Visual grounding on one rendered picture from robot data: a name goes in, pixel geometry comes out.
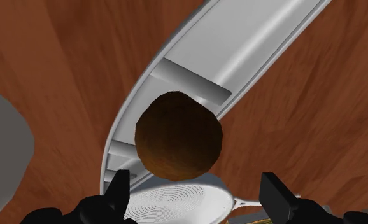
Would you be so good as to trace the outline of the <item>grey rounded object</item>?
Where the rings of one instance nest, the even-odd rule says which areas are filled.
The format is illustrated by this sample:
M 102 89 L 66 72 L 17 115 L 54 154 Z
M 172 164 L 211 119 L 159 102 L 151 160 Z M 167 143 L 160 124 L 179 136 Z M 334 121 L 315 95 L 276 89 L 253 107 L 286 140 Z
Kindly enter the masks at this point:
M 0 212 L 13 198 L 34 153 L 24 117 L 0 95 Z

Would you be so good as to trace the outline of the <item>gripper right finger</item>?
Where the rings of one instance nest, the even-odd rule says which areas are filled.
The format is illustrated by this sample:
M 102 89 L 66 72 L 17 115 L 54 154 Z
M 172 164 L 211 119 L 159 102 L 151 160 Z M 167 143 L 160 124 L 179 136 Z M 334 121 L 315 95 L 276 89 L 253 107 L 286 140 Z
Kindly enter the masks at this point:
M 347 211 L 342 218 L 313 200 L 297 198 L 272 172 L 261 175 L 258 199 L 273 224 L 368 224 L 368 214 Z

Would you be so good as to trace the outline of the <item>white mesh strainer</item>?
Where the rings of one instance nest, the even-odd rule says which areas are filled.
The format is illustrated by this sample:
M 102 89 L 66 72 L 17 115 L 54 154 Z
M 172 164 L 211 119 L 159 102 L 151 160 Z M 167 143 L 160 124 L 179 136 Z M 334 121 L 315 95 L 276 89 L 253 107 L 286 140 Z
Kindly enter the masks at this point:
M 233 210 L 248 206 L 261 203 L 234 197 L 211 173 L 186 181 L 153 176 L 131 192 L 124 217 L 137 224 L 219 224 Z

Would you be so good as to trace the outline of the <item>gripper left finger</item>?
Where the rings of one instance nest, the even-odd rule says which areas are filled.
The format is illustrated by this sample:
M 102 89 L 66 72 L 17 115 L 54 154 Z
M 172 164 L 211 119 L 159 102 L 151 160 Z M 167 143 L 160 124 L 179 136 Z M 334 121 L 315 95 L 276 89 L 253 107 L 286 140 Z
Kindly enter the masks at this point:
M 129 203 L 130 172 L 117 171 L 103 195 L 85 197 L 67 214 L 46 207 L 28 213 L 20 224 L 137 224 L 124 214 Z

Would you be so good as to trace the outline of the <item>brown round ball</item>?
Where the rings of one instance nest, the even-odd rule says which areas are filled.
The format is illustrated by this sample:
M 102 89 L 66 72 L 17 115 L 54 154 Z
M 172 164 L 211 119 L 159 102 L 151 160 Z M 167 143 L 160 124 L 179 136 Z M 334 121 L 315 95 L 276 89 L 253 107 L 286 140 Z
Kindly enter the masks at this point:
M 157 97 L 143 112 L 134 140 L 148 171 L 159 178 L 184 181 L 213 167 L 222 150 L 223 130 L 210 110 L 174 91 Z

